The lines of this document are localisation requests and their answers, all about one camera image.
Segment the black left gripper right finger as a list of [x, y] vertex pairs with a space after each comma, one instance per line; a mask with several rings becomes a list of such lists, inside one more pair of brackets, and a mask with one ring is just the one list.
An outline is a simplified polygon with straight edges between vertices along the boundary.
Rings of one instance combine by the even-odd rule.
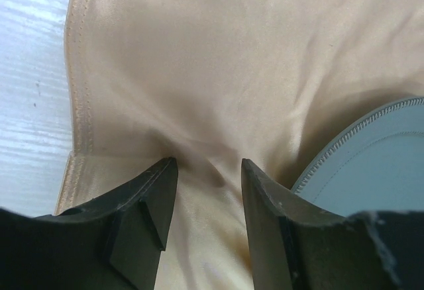
[[256, 289], [422, 289], [423, 213], [342, 217], [298, 197], [253, 161], [241, 186]]

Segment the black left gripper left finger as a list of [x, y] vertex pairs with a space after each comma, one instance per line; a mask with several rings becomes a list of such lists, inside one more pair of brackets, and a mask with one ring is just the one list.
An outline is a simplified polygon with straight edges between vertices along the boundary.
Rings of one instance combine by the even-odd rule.
[[2, 289], [153, 289], [174, 211], [178, 165], [53, 216], [1, 211]]

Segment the teal round plate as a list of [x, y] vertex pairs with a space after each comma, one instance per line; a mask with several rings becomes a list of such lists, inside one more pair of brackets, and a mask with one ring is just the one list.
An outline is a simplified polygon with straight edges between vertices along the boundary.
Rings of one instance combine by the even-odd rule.
[[351, 124], [311, 161], [292, 192], [347, 217], [423, 210], [423, 98], [400, 99]]

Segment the peach satin cloth napkin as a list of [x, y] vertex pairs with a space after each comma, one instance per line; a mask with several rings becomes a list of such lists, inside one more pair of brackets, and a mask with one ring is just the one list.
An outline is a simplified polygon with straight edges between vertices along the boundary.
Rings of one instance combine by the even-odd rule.
[[58, 211], [178, 161], [157, 289], [252, 289], [240, 187], [289, 186], [373, 108], [423, 94], [423, 0], [70, 0]]

